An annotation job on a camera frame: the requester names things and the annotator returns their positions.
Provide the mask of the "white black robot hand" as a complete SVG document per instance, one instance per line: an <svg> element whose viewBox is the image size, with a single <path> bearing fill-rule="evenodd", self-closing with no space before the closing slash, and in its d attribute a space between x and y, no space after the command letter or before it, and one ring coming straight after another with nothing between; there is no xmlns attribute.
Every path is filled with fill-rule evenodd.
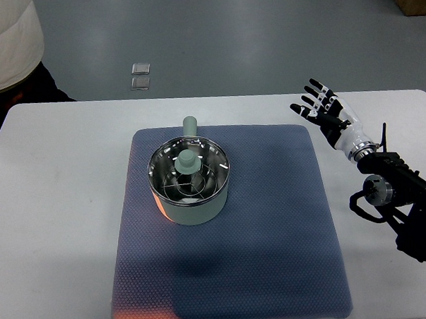
<svg viewBox="0 0 426 319"><path fill-rule="evenodd" d="M343 152L352 163L377 151L379 145L363 132L357 114L332 89L312 78L304 90L303 103L293 103L290 109L317 125L334 150Z"/></svg>

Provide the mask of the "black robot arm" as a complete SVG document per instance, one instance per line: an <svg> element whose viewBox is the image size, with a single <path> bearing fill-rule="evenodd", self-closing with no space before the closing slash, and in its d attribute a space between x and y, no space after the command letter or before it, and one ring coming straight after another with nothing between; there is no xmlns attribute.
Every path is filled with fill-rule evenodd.
<svg viewBox="0 0 426 319"><path fill-rule="evenodd" d="M362 190L350 196L350 209L373 223L387 223L396 248L426 262L426 180L396 152L373 152L357 162L367 174Z"/></svg>

